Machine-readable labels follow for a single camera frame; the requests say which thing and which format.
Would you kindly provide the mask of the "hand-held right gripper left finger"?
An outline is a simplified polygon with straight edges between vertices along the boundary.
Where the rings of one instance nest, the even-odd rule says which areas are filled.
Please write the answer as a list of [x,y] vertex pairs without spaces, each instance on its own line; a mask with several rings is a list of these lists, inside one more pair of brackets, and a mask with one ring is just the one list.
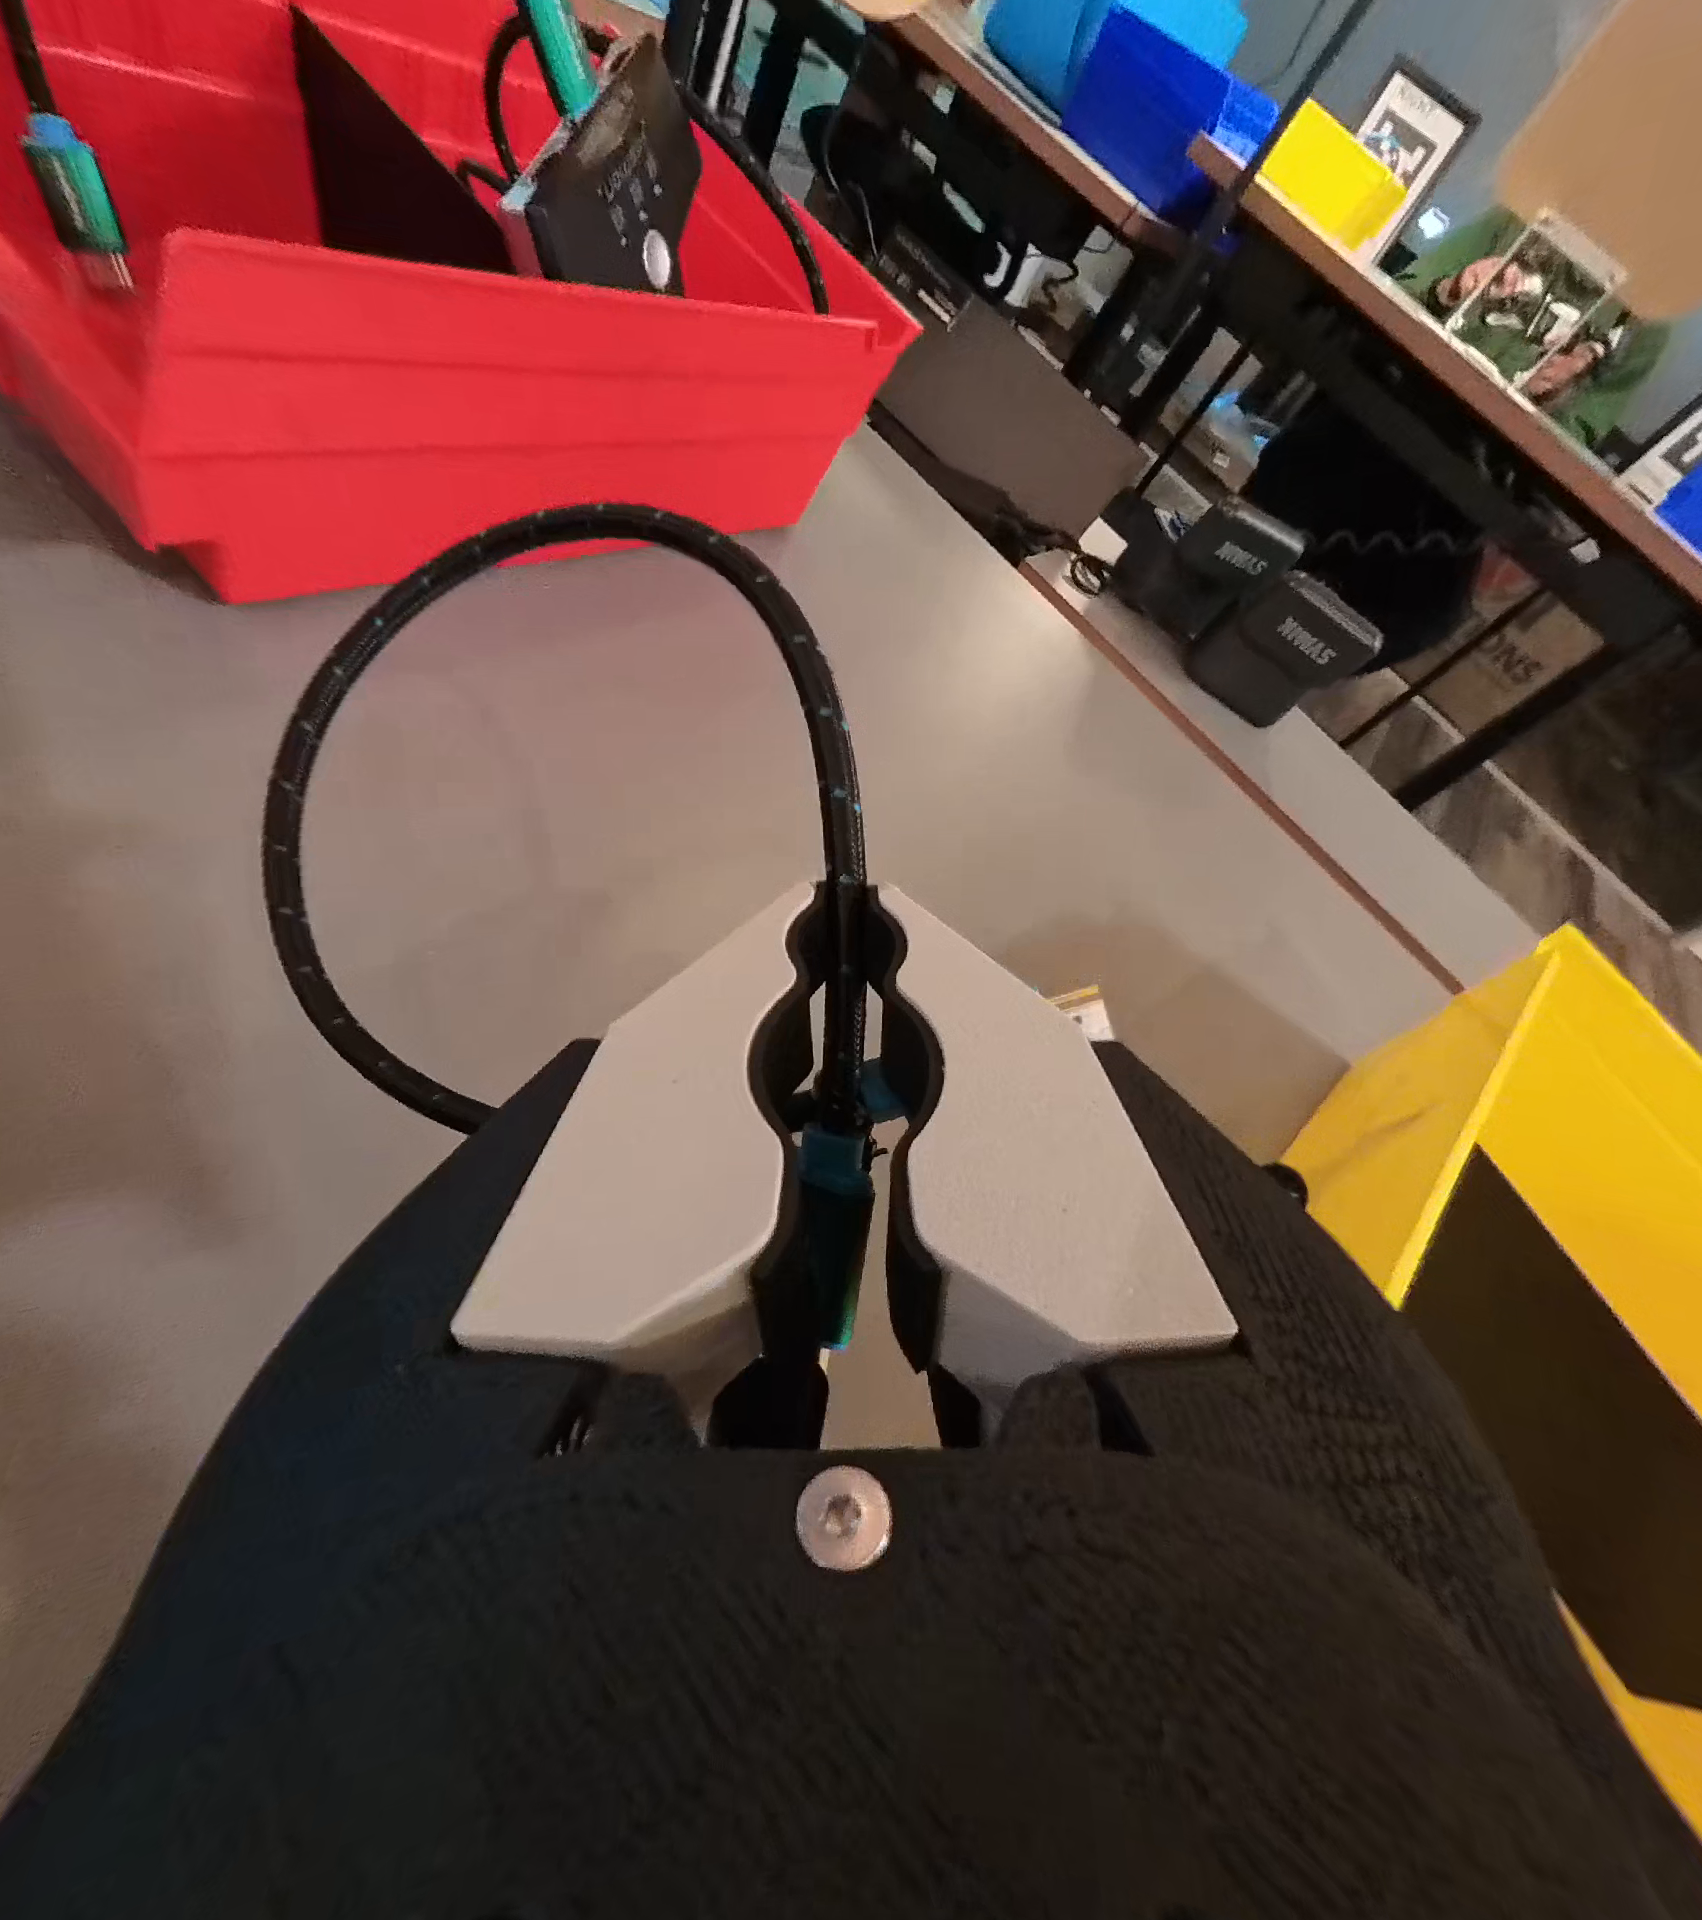
[[760,1353],[784,1137],[749,1060],[812,900],[787,887],[609,1025],[454,1311],[460,1350],[665,1377],[695,1411]]

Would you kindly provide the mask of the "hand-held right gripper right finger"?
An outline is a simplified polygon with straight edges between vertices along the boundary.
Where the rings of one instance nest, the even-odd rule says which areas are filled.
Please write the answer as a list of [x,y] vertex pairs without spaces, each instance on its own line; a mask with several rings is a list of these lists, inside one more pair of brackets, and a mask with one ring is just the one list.
[[897,886],[886,1033],[928,1033],[893,1172],[903,1269],[931,1282],[928,1363],[982,1424],[1060,1370],[1227,1351],[1240,1324],[1087,1032]]

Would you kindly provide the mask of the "yellow bin with black divider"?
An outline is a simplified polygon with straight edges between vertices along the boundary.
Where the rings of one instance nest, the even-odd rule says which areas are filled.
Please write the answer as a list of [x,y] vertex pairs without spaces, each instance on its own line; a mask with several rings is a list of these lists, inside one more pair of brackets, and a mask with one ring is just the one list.
[[[1475,1147],[1702,1420],[1702,1056],[1572,925],[1349,1068],[1285,1164],[1403,1311]],[[1558,1603],[1702,1839],[1702,1710],[1632,1693]]]

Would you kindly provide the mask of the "red plastic bin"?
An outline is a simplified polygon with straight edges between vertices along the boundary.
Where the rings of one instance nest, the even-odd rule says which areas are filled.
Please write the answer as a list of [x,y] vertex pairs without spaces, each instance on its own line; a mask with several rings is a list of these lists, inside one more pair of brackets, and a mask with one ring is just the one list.
[[0,396],[148,552],[227,604],[393,581],[485,526],[639,501],[794,523],[919,323],[804,209],[808,277],[696,131],[686,293],[337,245],[300,68],[334,52],[450,163],[506,3],[27,3],[103,163],[129,290],[63,245],[0,12]]

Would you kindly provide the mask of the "black USB hub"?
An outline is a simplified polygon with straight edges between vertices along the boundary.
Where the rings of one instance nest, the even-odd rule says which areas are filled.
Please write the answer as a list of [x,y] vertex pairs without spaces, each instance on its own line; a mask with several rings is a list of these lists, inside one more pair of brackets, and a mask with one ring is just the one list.
[[599,99],[565,117],[498,203],[520,276],[683,298],[703,147],[655,37],[614,41]]
[[[485,184],[495,190],[496,220],[502,195],[511,190],[517,176],[530,168],[539,150],[558,124],[580,117],[595,105],[616,41],[630,40],[614,35],[606,27],[587,27],[577,7],[566,2],[515,3],[512,12],[500,21],[483,70],[485,117],[498,163],[485,168],[475,160],[464,160],[456,166],[456,176],[468,188]],[[529,160],[520,160],[512,145],[505,88],[509,62],[520,47],[533,52],[539,77],[556,114],[551,133]],[[817,316],[829,318],[830,295],[817,248],[801,224],[790,197],[774,182],[768,166],[746,145],[742,136],[709,108],[696,91],[677,80],[673,72],[668,73],[695,127],[695,138],[701,147],[701,176],[705,176],[705,145],[723,152],[760,201],[766,203],[774,224],[790,241],[812,309]]]

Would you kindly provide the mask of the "black divider panel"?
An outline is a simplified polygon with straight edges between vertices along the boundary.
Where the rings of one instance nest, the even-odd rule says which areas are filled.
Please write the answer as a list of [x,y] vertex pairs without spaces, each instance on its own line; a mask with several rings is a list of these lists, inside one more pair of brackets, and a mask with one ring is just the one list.
[[1641,1699],[1702,1711],[1702,1418],[1481,1147],[1403,1314],[1608,1668]]
[[515,277],[518,267],[498,218],[310,12],[293,6],[289,18],[320,245],[394,264]]

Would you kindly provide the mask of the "black office chair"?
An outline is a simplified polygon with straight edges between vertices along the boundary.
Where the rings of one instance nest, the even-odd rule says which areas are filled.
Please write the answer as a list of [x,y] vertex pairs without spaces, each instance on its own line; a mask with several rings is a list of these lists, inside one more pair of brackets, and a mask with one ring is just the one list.
[[1306,537],[1306,571],[1377,627],[1378,667],[1463,620],[1484,532],[1328,396],[1271,438],[1240,497]]

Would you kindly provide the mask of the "brown-edged table black legs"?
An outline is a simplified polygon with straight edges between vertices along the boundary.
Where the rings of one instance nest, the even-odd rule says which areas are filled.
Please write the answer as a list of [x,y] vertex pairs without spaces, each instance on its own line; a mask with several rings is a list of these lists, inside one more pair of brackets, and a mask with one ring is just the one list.
[[665,27],[668,52],[686,53],[690,75],[714,105],[738,108],[742,139],[760,162],[770,162],[794,122],[794,91],[810,52],[932,152],[953,139],[951,114],[935,101],[939,90],[969,99],[973,117],[992,126],[988,141],[1018,153],[1018,173],[1046,178],[1055,195],[1070,197],[1128,251],[1127,269],[1065,362],[1082,393],[1114,402],[1118,354],[1146,338],[1150,306],[1170,291],[1193,237],[1133,194],[992,62],[980,19],[971,3],[925,3],[886,19],[864,19],[852,3],[671,3]]
[[1702,639],[1700,552],[1249,158],[1206,133],[1189,155],[1218,190],[1215,209],[1245,232],[1216,288],[1240,344],[1305,372],[1600,639],[1597,654],[1392,786],[1397,804],[1429,804],[1624,666]]

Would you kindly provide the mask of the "yellow plastic bin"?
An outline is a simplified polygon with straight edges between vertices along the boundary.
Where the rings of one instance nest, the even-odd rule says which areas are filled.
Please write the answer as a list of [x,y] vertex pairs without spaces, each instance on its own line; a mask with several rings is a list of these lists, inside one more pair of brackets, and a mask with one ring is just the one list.
[[1409,197],[1392,163],[1316,99],[1286,120],[1257,179],[1358,257],[1377,251]]

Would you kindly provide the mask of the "dark blue plastic bin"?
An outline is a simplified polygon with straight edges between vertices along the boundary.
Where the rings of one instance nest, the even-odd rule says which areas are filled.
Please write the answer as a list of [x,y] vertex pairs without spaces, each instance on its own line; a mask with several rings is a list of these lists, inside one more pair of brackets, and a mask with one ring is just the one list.
[[1216,192],[1195,144],[1206,136],[1246,160],[1280,120],[1278,99],[1232,70],[1243,6],[1118,2],[1085,18],[1065,131],[1157,218],[1195,228]]

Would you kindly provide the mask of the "light blue caddy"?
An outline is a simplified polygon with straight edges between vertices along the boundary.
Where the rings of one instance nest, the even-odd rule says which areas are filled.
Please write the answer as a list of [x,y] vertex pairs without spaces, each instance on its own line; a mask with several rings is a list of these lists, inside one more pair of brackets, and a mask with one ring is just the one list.
[[982,44],[1044,108],[1063,117],[1104,21],[1127,2],[990,2]]

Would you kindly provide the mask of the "wooden board on clear stand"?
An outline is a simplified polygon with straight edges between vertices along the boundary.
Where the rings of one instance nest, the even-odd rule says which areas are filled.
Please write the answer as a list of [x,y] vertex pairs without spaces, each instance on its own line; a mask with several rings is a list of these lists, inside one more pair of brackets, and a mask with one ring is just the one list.
[[1702,308],[1702,2],[1618,3],[1513,133],[1494,197],[1577,228],[1641,318]]

